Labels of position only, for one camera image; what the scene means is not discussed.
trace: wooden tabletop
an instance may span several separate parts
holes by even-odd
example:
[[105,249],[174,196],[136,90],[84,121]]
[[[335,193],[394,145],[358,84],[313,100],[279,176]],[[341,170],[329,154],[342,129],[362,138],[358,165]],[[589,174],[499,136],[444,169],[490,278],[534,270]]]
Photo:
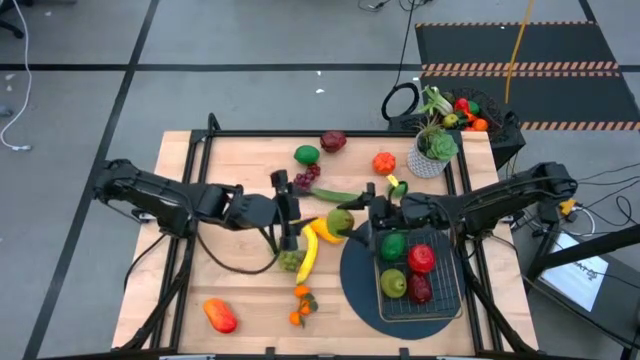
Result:
[[[155,173],[180,181],[185,165],[189,132],[166,132],[158,156]],[[464,132],[464,151],[472,187],[479,188],[498,180],[489,141],[485,133]],[[411,174],[406,166],[412,138],[349,138],[336,154],[322,152],[319,165],[322,174],[316,184],[324,188],[361,192],[366,182],[386,188],[387,180],[371,169],[371,159],[381,151],[394,154],[394,175],[409,183],[410,191],[446,194],[444,175],[424,180]],[[295,148],[309,144],[318,146],[317,138],[219,137],[213,141],[208,183],[242,184],[245,193],[273,196],[269,174],[286,169],[289,178],[304,168],[292,158]],[[197,177],[200,154],[195,161],[193,181]],[[458,193],[462,187],[457,163],[453,163]],[[300,200],[303,218],[323,216],[335,205],[313,198]],[[366,220],[366,212],[353,212],[356,224]],[[200,233],[211,251],[231,266],[256,269],[266,264],[271,253],[258,231],[230,232],[210,225],[200,225]],[[495,234],[511,241],[507,226],[499,225]],[[155,224],[141,227],[136,247],[137,256],[158,237]],[[301,238],[301,248],[306,247]],[[131,274],[124,295],[113,345],[129,340],[156,305],[162,279],[168,241],[145,257]],[[515,252],[498,241],[484,242],[495,303],[511,326],[525,342],[537,348],[527,298],[520,277]],[[278,266],[267,272],[249,276],[231,273],[214,264],[196,245],[179,351],[181,353],[263,354],[273,346],[278,354],[396,355],[406,347],[411,355],[472,355],[473,343],[466,304],[463,315],[451,321],[437,334],[421,340],[401,340],[381,334],[365,324],[348,304],[340,284],[340,257],[343,245],[320,240],[318,258],[307,280],[320,305],[311,315],[306,328],[292,326],[288,315],[295,311],[293,295],[295,274]],[[222,335],[209,324],[202,304],[216,297],[231,305],[238,317],[238,329]],[[490,348],[486,313],[478,302],[485,348]],[[166,313],[162,344],[169,342],[174,309]]]

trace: white paper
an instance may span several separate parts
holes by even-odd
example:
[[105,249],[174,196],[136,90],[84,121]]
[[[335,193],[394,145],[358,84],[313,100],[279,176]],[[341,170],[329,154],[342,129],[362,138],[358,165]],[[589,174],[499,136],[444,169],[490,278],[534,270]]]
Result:
[[[570,248],[578,242],[568,234],[560,234],[552,252]],[[599,256],[546,270],[541,279],[587,311],[593,309],[609,264]]]

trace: orange striped tape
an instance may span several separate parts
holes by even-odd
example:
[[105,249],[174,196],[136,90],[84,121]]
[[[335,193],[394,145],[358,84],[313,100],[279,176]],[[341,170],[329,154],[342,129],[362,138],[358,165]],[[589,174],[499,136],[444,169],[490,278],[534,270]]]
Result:
[[[425,71],[420,77],[507,77],[507,71]],[[511,77],[620,77],[617,71],[513,71]]]
[[[603,71],[617,70],[615,61],[517,62],[513,71]],[[509,71],[509,63],[436,63],[422,65],[425,71]]]
[[600,122],[557,122],[557,121],[526,121],[520,126],[522,130],[640,130],[640,121],[600,121]]
[[[446,22],[446,23],[417,23],[416,28],[423,26],[520,26],[521,22]],[[592,25],[594,21],[530,21],[528,25]]]

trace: black and orange mat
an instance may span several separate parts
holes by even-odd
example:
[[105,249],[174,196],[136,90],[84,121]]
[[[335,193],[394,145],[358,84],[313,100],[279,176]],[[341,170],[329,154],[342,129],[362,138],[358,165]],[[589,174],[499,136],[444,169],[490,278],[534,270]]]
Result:
[[[422,86],[473,87],[504,103],[519,23],[416,24]],[[640,112],[599,26],[532,22],[509,105],[523,130],[639,130]]]

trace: yellow cable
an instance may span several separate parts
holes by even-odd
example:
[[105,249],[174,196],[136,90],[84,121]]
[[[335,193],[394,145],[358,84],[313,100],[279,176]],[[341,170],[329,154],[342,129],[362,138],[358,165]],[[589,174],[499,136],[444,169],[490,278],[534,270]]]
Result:
[[518,34],[518,39],[516,40],[516,46],[513,48],[513,53],[511,54],[511,63],[509,63],[509,73],[507,74],[507,88],[504,91],[504,103],[509,103],[509,91],[511,90],[511,72],[513,72],[513,64],[516,62],[516,56],[518,56],[518,49],[520,48],[520,40],[522,40],[522,35],[524,35],[524,28],[529,23],[529,18],[531,17],[531,10],[533,9],[533,3],[535,0],[529,0],[529,6],[527,6],[527,13],[524,16],[524,20],[522,21],[522,25],[520,25],[520,33]]

